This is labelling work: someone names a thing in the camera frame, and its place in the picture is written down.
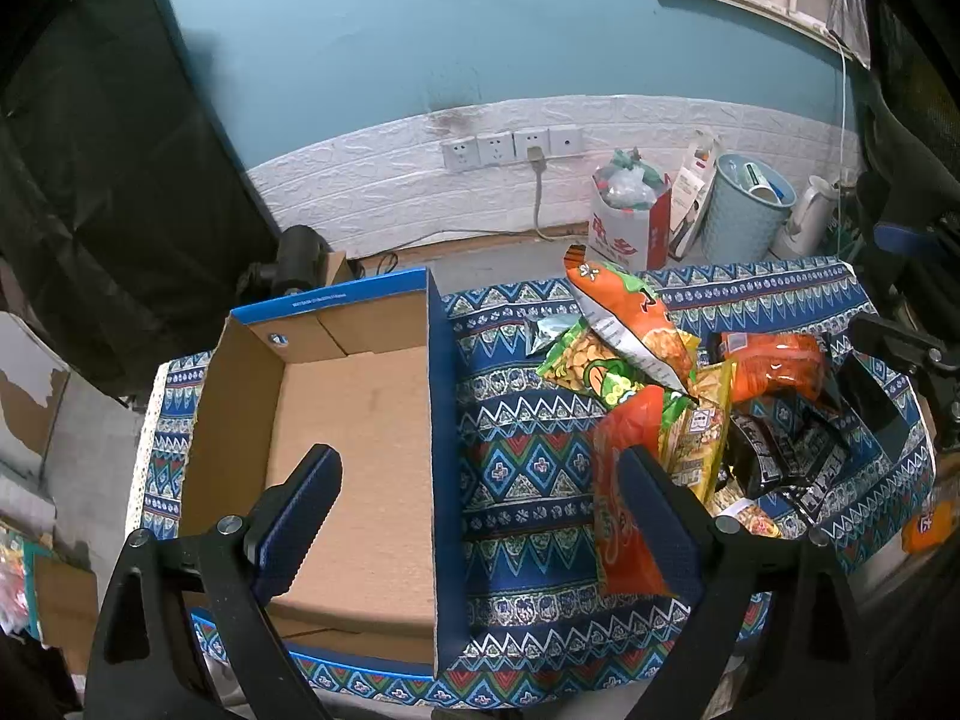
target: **electrical outlet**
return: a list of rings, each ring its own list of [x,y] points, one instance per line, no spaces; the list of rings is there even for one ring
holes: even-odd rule
[[[544,156],[550,156],[550,137],[546,127],[525,127],[514,133],[514,144],[517,147],[517,159],[526,161],[527,149],[530,146],[539,146],[544,150]]]
[[[512,132],[493,132],[477,135],[477,149],[481,165],[504,165],[517,159]]]
[[[550,154],[555,157],[582,154],[584,135],[577,124],[559,124],[550,127]]]
[[[460,172],[471,167],[480,167],[480,152],[477,138],[458,138],[443,144],[443,163],[447,170]]]

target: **trash bin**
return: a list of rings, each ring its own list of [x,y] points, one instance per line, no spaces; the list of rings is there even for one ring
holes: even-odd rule
[[[760,167],[778,194],[775,201],[755,197],[744,189],[744,165]],[[797,195],[790,183],[772,167],[743,154],[723,154],[710,190],[704,223],[704,255],[716,264],[764,259],[779,225],[786,221]]]

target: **power cord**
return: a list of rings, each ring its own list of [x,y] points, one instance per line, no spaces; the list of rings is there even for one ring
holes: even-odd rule
[[[840,67],[843,76],[840,81],[840,170],[837,177],[837,259],[840,258],[840,238],[843,231],[843,141],[846,140],[847,133],[847,55],[843,53],[843,44],[840,42],[840,36],[832,29],[827,30],[833,42],[837,43],[837,50],[840,52]]]
[[[544,171],[546,170],[544,150],[540,146],[530,146],[530,148],[527,148],[527,160],[530,162],[536,175],[536,192],[534,194],[534,232],[536,232],[536,235],[544,241],[563,241],[567,238],[582,238],[583,236],[579,233],[548,235],[541,230],[539,227],[539,209],[541,208],[542,201],[544,201]],[[373,254],[365,254],[364,259],[381,257],[381,260],[377,264],[376,272],[377,274],[388,274],[397,267],[397,250],[411,247],[426,238],[433,238],[435,235],[442,235],[443,233],[472,233],[476,235],[510,235],[523,238],[527,236],[528,232],[528,230],[475,230],[464,227],[448,227],[402,242],[402,244],[396,245],[395,247],[375,251]],[[361,269],[361,275],[358,277],[363,278],[363,276],[366,275],[366,271],[363,270],[363,264],[358,260],[357,265],[359,269]]]
[[[546,170],[546,157],[544,156],[544,150],[539,146],[530,146],[530,148],[527,148],[527,160],[534,169],[534,175],[536,175],[536,194],[534,194],[534,232],[536,232],[536,235],[544,241],[561,241],[564,238],[569,238],[568,235],[548,235],[544,233],[541,228],[539,228],[539,207],[541,207],[541,202],[544,201],[544,171]]]

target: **black fabric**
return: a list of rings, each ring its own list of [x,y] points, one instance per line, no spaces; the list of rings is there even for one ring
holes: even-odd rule
[[[890,112],[960,180],[960,111],[920,45],[880,0],[868,0],[871,66]]]
[[[123,395],[213,348],[277,241],[157,2],[73,0],[0,109],[0,251],[56,351]]]
[[[0,632],[0,717],[62,720],[81,709],[64,654],[21,634]]]

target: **patterned cloth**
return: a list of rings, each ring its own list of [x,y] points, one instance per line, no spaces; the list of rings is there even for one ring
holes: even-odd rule
[[[692,266],[646,274],[672,317],[698,336],[712,330],[841,333],[872,311],[848,268],[832,258]],[[387,674],[296,655],[311,685],[405,704],[522,707],[566,693],[622,685],[656,673],[689,609],[668,598],[597,591],[589,438],[599,403],[536,376],[524,355],[525,317],[576,312],[565,279],[448,295],[461,369],[461,494],[472,641],[438,680]],[[834,337],[834,358],[850,349]],[[176,536],[193,413],[209,353],[175,360],[147,471],[142,523]],[[932,485],[932,448],[904,377],[866,361],[911,425],[898,459],[883,455],[856,415],[841,420],[853,457],[822,507],[821,526],[846,570],[880,549]],[[772,418],[796,418],[786,400]],[[774,493],[761,500],[787,536],[805,524]],[[741,637],[762,626],[767,598],[752,599]],[[212,622],[195,615],[200,645],[224,659]]]

